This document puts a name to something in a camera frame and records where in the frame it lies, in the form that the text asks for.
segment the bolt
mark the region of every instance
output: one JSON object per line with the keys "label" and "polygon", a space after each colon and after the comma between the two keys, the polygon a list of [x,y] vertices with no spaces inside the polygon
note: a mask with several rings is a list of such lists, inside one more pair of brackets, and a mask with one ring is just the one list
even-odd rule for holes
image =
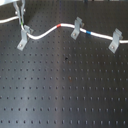
{"label": "bolt", "polygon": [[115,47],[112,45],[112,49],[115,49]]}
{"label": "bolt", "polygon": [[23,47],[23,44],[20,44],[20,47]]}
{"label": "bolt", "polygon": [[76,36],[76,33],[73,33],[73,36]]}

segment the cable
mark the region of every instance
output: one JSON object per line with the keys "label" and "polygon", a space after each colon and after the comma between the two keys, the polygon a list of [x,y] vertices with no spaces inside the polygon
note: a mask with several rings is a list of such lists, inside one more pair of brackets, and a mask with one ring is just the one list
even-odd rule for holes
{"label": "cable", "polygon": [[[48,30],[47,32],[45,32],[44,34],[40,35],[40,36],[33,36],[31,34],[28,34],[28,36],[31,38],[31,39],[34,39],[34,40],[38,40],[38,39],[41,39],[43,38],[44,36],[48,35],[50,32],[54,31],[56,28],[58,27],[68,27],[68,28],[75,28],[74,25],[72,24],[64,24],[64,23],[61,23],[61,24],[58,24],[56,26],[54,26],[53,28],[51,28],[50,30]],[[83,32],[83,33],[87,33],[89,35],[92,35],[92,36],[95,36],[95,37],[99,37],[99,38],[104,38],[104,39],[108,39],[108,40],[113,40],[113,37],[111,36],[107,36],[107,35],[102,35],[102,34],[98,34],[98,33],[94,33],[94,32],[90,32],[90,31],[87,31],[85,29],[82,29],[80,28],[80,31]],[[120,40],[120,43],[128,43],[128,40]]]}
{"label": "cable", "polygon": [[6,23],[6,22],[9,22],[9,21],[12,21],[12,20],[16,20],[18,18],[19,18],[18,16],[15,16],[15,17],[11,17],[11,18],[6,19],[6,20],[0,20],[0,24]]}

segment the metal clamp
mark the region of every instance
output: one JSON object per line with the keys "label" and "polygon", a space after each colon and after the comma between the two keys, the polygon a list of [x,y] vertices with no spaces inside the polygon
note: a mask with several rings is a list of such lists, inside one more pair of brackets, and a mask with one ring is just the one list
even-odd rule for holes
{"label": "metal clamp", "polygon": [[120,40],[123,39],[122,36],[122,32],[119,31],[118,29],[115,30],[115,32],[113,33],[113,41],[111,42],[111,44],[109,45],[109,49],[115,53],[117,48],[119,47],[120,44]]}
{"label": "metal clamp", "polygon": [[77,19],[75,20],[75,29],[71,34],[71,37],[73,39],[77,39],[79,33],[80,33],[80,27],[83,27],[84,24],[82,23],[82,19],[80,19],[79,17],[77,17]]}
{"label": "metal clamp", "polygon": [[22,0],[21,14],[17,2],[13,2],[13,6],[16,9],[16,15],[19,17],[19,24],[21,24],[21,19],[22,23],[24,24],[25,0]]}
{"label": "metal clamp", "polygon": [[20,41],[19,45],[17,46],[17,49],[23,51],[24,47],[26,46],[27,42],[28,42],[28,36],[27,33],[32,34],[33,30],[28,27],[28,26],[24,26],[24,30],[21,30],[21,37],[22,40]]}

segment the white tube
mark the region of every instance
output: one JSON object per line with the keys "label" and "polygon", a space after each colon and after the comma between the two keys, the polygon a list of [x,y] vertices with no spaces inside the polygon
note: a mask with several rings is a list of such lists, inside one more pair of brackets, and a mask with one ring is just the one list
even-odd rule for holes
{"label": "white tube", "polygon": [[91,32],[91,35],[100,37],[100,38],[104,38],[104,39],[108,39],[108,40],[113,40],[113,38],[111,36],[106,36],[106,35],[102,35],[102,34],[98,34],[98,33],[94,33],[94,32]]}
{"label": "white tube", "polygon": [[[62,26],[62,27],[68,27],[68,28],[75,28],[75,26],[72,25],[72,24],[65,24],[65,23],[62,23],[61,26]],[[44,34],[42,34],[42,35],[40,35],[40,36],[33,36],[33,35],[31,35],[31,34],[28,34],[28,36],[29,36],[31,39],[38,40],[38,39],[43,38],[44,36],[46,36],[46,35],[49,34],[50,32],[52,32],[52,31],[55,30],[56,28],[57,28],[57,26],[54,26],[53,28],[51,28],[50,30],[48,30],[47,32],[45,32]],[[80,31],[86,33],[86,30],[85,30],[85,29],[82,29],[82,28],[80,28]],[[108,40],[113,40],[113,37],[111,37],[111,36],[102,35],[102,34],[98,34],[98,33],[94,33],[94,32],[91,32],[91,35],[92,35],[92,36],[99,37],[99,38],[104,38],[104,39],[108,39]],[[128,43],[128,40],[120,40],[120,43]]]}
{"label": "white tube", "polygon": [[33,40],[39,40],[41,38],[43,38],[44,36],[48,35],[50,32],[52,32],[53,30],[55,30],[57,27],[54,26],[53,28],[51,28],[50,30],[48,30],[47,32],[45,32],[44,34],[40,35],[40,36],[33,36],[31,34],[28,34],[28,36],[33,39]]}
{"label": "white tube", "polygon": [[12,20],[16,20],[16,19],[18,19],[18,16],[15,16],[15,17],[12,17],[12,18],[9,18],[9,19],[6,19],[6,20],[0,20],[0,24],[6,23],[6,22],[9,22],[9,21],[12,21]]}
{"label": "white tube", "polygon": [[120,43],[121,44],[126,44],[126,43],[128,43],[128,40],[120,40]]}

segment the metal bracket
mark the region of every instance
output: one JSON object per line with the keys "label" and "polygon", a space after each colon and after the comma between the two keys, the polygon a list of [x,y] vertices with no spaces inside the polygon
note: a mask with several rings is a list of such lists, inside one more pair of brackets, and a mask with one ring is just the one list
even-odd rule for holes
{"label": "metal bracket", "polygon": [[79,17],[77,17],[77,19],[75,20],[75,29],[71,34],[71,37],[73,39],[77,39],[79,33],[80,33],[80,27],[83,27],[84,24],[82,23],[82,19],[80,19]]}
{"label": "metal bracket", "polygon": [[118,29],[115,30],[115,32],[113,33],[113,41],[111,42],[111,44],[109,45],[109,49],[115,53],[117,48],[119,47],[120,44],[120,40],[123,39],[122,36],[122,32],[119,31]]}
{"label": "metal bracket", "polygon": [[27,42],[28,42],[28,36],[27,33],[32,34],[33,30],[30,29],[30,27],[28,26],[24,26],[24,30],[21,30],[21,37],[22,40],[20,41],[19,45],[17,46],[17,49],[23,51],[24,47],[26,46]]}

